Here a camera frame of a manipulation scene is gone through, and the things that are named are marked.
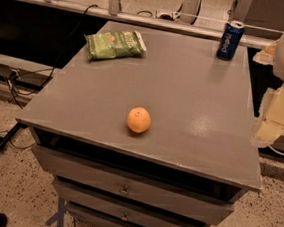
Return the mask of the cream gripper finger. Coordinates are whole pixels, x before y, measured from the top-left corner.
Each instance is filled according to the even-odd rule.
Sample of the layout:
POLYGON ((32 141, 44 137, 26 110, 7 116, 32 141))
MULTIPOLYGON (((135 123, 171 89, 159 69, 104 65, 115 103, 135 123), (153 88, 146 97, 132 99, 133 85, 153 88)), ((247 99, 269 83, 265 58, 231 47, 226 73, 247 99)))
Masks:
POLYGON ((254 62, 261 65, 273 65, 274 54, 276 52, 277 42, 274 41, 268 45, 264 50, 259 51, 253 57, 254 62))
POLYGON ((267 88, 259 107, 251 141, 271 145, 284 133, 284 83, 276 90, 267 88))

